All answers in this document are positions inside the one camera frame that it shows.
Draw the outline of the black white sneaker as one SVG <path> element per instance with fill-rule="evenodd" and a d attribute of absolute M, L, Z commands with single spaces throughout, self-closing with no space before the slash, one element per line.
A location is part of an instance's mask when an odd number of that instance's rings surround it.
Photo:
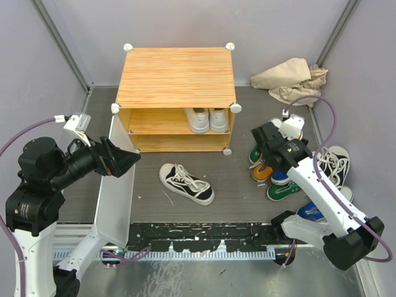
<path fill-rule="evenodd" d="M 340 146 L 322 147 L 317 156 L 318 165 L 330 181 L 337 187 L 344 185 L 350 170 L 350 156 Z"/>
<path fill-rule="evenodd" d="M 190 174 L 183 165 L 164 164 L 159 170 L 159 178 L 167 189 L 199 205 L 210 205 L 215 198 L 211 185 Z"/>

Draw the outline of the white cabinet door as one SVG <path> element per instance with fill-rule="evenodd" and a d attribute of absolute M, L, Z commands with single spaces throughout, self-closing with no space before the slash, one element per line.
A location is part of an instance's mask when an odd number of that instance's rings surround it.
<path fill-rule="evenodd" d="M 101 239 L 123 248 L 129 238 L 134 175 L 133 166 L 120 178 L 101 178 L 93 223 Z"/>

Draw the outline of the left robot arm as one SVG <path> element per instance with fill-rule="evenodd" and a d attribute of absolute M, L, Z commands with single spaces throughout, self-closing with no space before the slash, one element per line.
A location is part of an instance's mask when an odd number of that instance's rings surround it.
<path fill-rule="evenodd" d="M 98 236 L 90 236 L 92 253 L 53 265 L 52 245 L 65 198 L 62 190 L 91 172 L 120 178 L 140 155 L 115 146 L 107 137 L 89 146 L 72 141 L 74 152 L 63 152 L 50 137 L 27 143 L 18 159 L 21 182 L 6 200 L 6 226 L 15 247 L 16 296 L 77 296 L 83 263 L 101 249 Z"/>

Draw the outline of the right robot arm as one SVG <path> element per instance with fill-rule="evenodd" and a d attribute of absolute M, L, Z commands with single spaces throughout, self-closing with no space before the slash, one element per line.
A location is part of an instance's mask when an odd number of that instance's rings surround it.
<path fill-rule="evenodd" d="M 368 218 L 345 198 L 320 170 L 302 140 L 286 140 L 273 123 L 256 127 L 251 133 L 266 164 L 296 183 L 327 220 L 317 223 L 285 211 L 272 220 L 276 224 L 271 229 L 274 241 L 304 241 L 323 250 L 340 270 L 348 270 L 375 250 L 383 222 L 378 217 Z"/>

